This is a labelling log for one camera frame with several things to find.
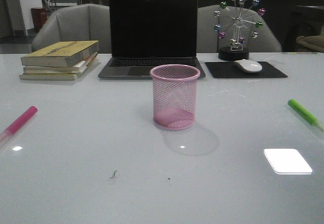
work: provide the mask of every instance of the laptop screen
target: laptop screen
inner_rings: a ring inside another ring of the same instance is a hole
[[[113,57],[195,57],[197,0],[110,0]]]

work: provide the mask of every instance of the gray chair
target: gray chair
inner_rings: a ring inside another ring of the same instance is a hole
[[[233,36],[234,27],[232,26],[226,31],[227,35],[225,38],[219,39],[218,33],[214,30],[214,25],[217,23],[214,12],[222,12],[222,15],[219,18],[219,23],[221,25],[225,25],[231,22],[231,19],[227,18],[226,16],[232,17],[231,13],[235,14],[235,7],[228,6],[228,9],[229,11],[226,9],[220,9],[219,5],[198,8],[197,53],[216,53],[219,48],[227,46],[229,40]],[[256,14],[256,12],[248,10],[244,14],[244,17],[253,14]],[[244,47],[247,47],[250,52],[281,52],[281,45],[279,41],[258,14],[251,16],[248,20],[254,22],[262,21],[263,27],[256,28],[252,23],[245,23],[248,28],[243,28],[241,30],[242,35],[246,38]],[[257,38],[251,37],[253,31],[259,32]]]
[[[109,7],[84,4],[55,11],[32,41],[31,50],[74,40],[99,40],[99,53],[111,53]]]

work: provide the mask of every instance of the yellow book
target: yellow book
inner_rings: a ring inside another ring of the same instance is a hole
[[[52,80],[52,81],[73,81],[76,80],[81,73],[67,74],[20,74],[21,80]]]
[[[21,57],[21,63],[23,66],[74,66],[98,50],[98,40],[60,41]]]
[[[90,55],[85,60],[76,63],[74,66],[25,66],[24,74],[66,74],[66,73],[82,73],[96,59],[97,52]]]

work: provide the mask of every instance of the black mouse pad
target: black mouse pad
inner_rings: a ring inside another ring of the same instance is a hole
[[[274,66],[265,61],[258,61],[262,70],[256,73],[247,73],[238,69],[234,62],[205,62],[214,78],[283,78],[288,77]]]

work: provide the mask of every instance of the white mouse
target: white mouse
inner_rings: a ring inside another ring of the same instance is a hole
[[[262,70],[262,66],[258,62],[253,60],[246,60],[246,59],[237,60],[234,61],[234,64],[241,71],[248,72],[248,73],[255,73]]]

